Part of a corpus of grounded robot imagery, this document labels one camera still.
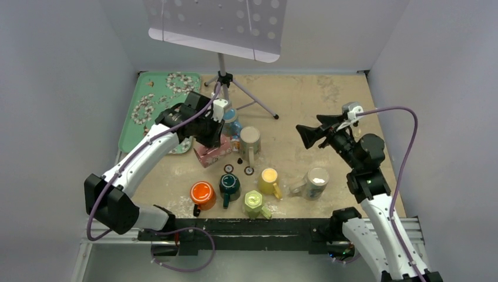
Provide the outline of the pink ghost mug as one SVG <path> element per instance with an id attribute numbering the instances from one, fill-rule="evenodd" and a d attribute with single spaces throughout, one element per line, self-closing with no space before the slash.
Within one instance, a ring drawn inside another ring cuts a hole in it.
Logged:
<path id="1" fill-rule="evenodd" d="M 207 148 L 199 143 L 194 145 L 194 153 L 199 163 L 207 168 L 232 152 L 231 143 L 227 136 L 221 135 L 220 147 Z"/>

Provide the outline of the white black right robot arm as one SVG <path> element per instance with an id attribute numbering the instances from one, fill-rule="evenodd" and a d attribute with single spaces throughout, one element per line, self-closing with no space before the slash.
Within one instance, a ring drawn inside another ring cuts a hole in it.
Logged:
<path id="1" fill-rule="evenodd" d="M 305 148 L 320 139 L 320 148 L 331 146 L 351 168 L 346 176 L 350 193 L 367 214 L 374 234 L 367 232 L 365 221 L 356 208 L 336 210 L 329 230 L 337 239 L 348 239 L 375 275 L 376 281 L 442 281 L 431 271 L 410 243 L 407 232 L 394 209 L 393 197 L 382 173 L 384 141 L 375 134 L 355 140 L 351 128 L 362 113 L 318 115 L 320 126 L 296 125 Z"/>

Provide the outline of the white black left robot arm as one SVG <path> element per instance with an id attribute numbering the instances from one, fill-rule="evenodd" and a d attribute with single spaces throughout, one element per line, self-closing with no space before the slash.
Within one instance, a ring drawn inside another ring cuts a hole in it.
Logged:
<path id="1" fill-rule="evenodd" d="M 160 240 L 173 237 L 175 215 L 158 205 L 138 206 L 132 197 L 152 168 L 182 141 L 192 137 L 207 148 L 221 145 L 223 116 L 231 103 L 213 94 L 208 98 L 190 92 L 183 103 L 160 112 L 145 137 L 118 164 L 103 174 L 90 174 L 84 181 L 87 237 L 97 220 L 109 231 L 125 234 L 129 230 L 152 230 Z"/>

